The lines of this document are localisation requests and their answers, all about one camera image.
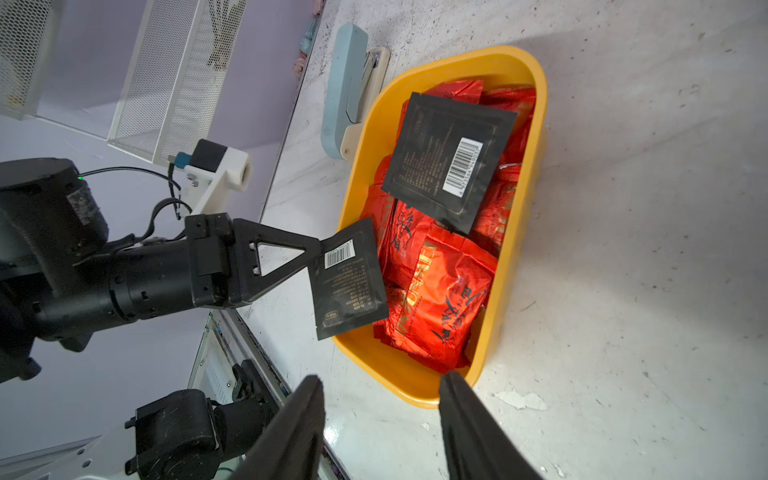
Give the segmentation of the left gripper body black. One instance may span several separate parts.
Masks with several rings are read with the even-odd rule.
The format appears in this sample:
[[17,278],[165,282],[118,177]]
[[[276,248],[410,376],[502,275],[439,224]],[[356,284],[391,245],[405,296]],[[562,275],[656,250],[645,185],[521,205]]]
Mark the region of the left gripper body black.
[[232,220],[226,213],[188,215],[184,219],[192,301],[196,307],[229,305],[232,276]]

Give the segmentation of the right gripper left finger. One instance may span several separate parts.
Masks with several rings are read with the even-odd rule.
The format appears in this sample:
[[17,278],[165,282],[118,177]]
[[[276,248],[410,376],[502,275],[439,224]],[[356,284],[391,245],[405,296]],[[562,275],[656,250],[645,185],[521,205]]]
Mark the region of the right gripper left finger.
[[273,418],[232,479],[316,479],[325,427],[323,384],[305,377]]

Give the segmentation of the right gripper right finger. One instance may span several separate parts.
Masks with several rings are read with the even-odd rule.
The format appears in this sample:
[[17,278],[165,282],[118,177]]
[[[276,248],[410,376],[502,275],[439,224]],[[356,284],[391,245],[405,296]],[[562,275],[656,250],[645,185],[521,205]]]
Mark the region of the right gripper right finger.
[[471,387],[457,372],[441,377],[439,413],[451,479],[538,479]]

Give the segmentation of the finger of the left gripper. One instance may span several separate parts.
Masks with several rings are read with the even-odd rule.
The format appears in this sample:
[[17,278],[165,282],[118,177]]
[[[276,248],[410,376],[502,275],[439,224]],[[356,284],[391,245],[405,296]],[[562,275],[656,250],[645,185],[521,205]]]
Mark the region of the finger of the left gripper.
[[233,228],[238,245],[257,247],[261,243],[293,249],[319,249],[320,240],[244,219],[234,219]]
[[[258,254],[260,244],[299,250],[301,254],[264,273]],[[230,302],[252,303],[307,267],[320,255],[320,251],[321,243],[318,239],[238,241],[235,246],[236,274],[233,278],[234,284],[230,288]]]

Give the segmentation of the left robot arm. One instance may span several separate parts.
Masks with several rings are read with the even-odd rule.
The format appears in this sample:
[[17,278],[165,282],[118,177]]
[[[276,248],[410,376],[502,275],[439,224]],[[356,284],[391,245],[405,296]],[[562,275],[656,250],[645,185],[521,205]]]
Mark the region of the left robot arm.
[[74,163],[1,166],[1,378],[39,374],[36,340],[80,352],[98,331],[193,308],[252,303],[320,255],[318,239],[224,213],[176,238],[116,241]]

